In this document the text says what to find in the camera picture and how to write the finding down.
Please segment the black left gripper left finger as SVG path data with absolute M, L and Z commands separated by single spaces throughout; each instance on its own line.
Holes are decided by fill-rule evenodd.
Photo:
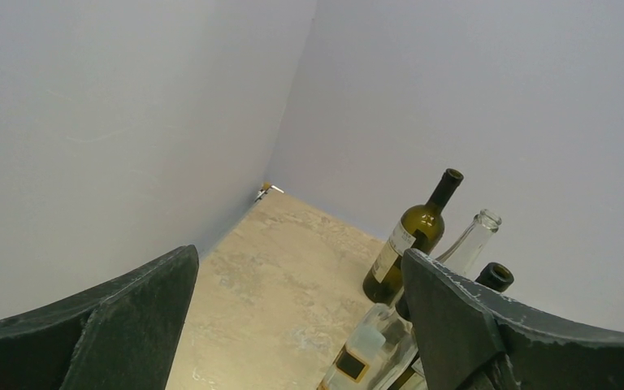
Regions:
M 163 389 L 199 270 L 193 245 L 0 320 L 0 389 Z

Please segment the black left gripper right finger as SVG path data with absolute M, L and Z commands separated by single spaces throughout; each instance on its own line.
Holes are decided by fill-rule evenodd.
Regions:
M 624 332 L 537 310 L 416 249 L 401 265 L 430 389 L 624 389 Z

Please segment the green wine bottle front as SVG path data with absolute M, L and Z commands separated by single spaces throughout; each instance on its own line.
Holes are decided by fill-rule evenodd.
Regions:
M 490 262 L 482 269 L 475 282 L 502 293 L 514 282 L 514 275 L 502 264 Z M 411 389 L 427 389 L 418 351 L 415 351 L 409 365 L 388 386 L 388 390 Z

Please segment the green wine bottle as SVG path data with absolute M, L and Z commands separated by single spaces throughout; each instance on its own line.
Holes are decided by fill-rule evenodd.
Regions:
M 363 292 L 372 302 L 390 305 L 401 292 L 401 259 L 407 249 L 429 254 L 440 241 L 445 229 L 442 212 L 463 179 L 460 171 L 446 169 L 427 202 L 403 213 L 363 280 Z
M 502 264 L 490 262 L 482 269 L 475 282 L 502 293 L 514 282 L 514 275 Z M 388 386 L 388 390 L 411 389 L 427 389 L 418 351 L 415 351 L 409 365 Z

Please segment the tall clear glass bottle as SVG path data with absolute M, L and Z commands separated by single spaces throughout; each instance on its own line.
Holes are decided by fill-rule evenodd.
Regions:
M 475 259 L 480 255 L 483 247 L 489 239 L 498 232 L 502 223 L 501 217 L 488 209 L 482 209 L 473 218 L 471 224 L 459 236 L 459 238 L 435 260 L 451 271 L 459 275 L 465 275 L 472 267 Z M 391 249 L 403 249 L 403 254 L 398 254 L 385 275 L 384 280 L 388 282 L 388 293 L 383 299 L 386 306 L 394 306 L 404 292 L 404 277 L 406 271 L 402 270 L 401 261 L 408 249 L 424 250 L 431 239 L 419 230 L 414 231 L 414 241 L 409 247 L 405 247 L 406 241 L 403 234 L 399 236 L 391 235 L 388 240 Z

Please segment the square clear liquor bottle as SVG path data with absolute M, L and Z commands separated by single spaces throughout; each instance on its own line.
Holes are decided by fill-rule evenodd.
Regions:
M 394 306 L 377 303 L 353 329 L 317 389 L 389 389 L 417 353 L 405 300 Z

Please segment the green wine bottle back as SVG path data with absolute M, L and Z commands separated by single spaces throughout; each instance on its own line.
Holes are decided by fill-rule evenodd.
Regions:
M 460 171 L 446 169 L 427 202 L 403 213 L 363 280 L 363 292 L 372 302 L 390 305 L 401 292 L 401 259 L 407 249 L 429 254 L 440 241 L 445 229 L 442 212 L 463 179 Z

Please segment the metal corner bracket left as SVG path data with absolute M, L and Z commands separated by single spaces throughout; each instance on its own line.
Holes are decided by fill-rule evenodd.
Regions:
M 284 190 L 269 183 L 269 182 L 265 182 L 262 187 L 260 188 L 260 190 L 258 191 L 258 194 L 255 198 L 256 202 L 259 202 L 260 200 L 262 200 L 267 194 L 269 193 L 284 193 Z

